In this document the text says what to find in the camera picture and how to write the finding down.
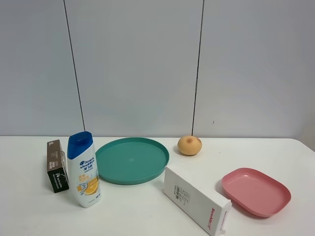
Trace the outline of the orange round fruit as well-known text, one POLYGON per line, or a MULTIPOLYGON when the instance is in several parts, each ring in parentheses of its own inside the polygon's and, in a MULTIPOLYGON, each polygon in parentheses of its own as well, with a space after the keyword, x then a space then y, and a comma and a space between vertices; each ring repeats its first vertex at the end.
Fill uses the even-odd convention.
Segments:
POLYGON ((202 141, 195 136, 183 136, 179 139, 177 148, 180 153, 193 156, 201 151, 202 141))

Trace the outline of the white blue-capped shampoo bottle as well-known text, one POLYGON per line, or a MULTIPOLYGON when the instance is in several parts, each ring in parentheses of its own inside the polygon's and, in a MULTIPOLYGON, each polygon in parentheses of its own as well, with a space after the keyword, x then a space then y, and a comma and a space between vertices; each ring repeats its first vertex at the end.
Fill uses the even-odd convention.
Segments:
POLYGON ((99 175, 92 134, 79 132, 69 137, 67 145, 69 188, 78 203, 88 208, 101 197, 99 175))

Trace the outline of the long white carton box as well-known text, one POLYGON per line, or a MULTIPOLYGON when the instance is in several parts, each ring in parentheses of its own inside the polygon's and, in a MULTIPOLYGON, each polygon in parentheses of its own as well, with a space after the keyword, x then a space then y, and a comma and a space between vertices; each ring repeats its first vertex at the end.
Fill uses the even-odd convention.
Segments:
POLYGON ((188 169, 176 164, 167 165, 163 192, 208 235, 225 234, 224 226, 232 207, 231 200, 207 187, 188 169))

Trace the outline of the brown and black box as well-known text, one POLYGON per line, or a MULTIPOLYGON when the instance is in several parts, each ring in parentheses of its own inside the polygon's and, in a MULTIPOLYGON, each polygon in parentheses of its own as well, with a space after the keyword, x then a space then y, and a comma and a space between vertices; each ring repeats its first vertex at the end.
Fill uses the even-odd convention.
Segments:
POLYGON ((46 170, 54 193, 69 189, 65 153, 60 140, 47 143, 46 170))

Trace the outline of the round green plate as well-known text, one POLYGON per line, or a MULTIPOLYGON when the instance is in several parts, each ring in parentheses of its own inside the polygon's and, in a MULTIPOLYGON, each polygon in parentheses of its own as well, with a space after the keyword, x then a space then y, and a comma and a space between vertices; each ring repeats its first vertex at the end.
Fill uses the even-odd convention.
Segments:
POLYGON ((100 178, 118 185, 137 185, 157 178, 170 157, 164 145, 140 137, 111 141, 95 154, 100 178))

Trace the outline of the pink rectangular plate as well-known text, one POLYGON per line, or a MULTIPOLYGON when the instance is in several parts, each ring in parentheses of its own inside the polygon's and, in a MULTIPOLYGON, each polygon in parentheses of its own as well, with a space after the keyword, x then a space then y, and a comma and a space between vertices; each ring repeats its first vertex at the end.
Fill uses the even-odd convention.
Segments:
POLYGON ((226 195, 249 213, 268 218, 291 200, 290 191, 277 180, 251 168, 238 168, 221 180, 226 195))

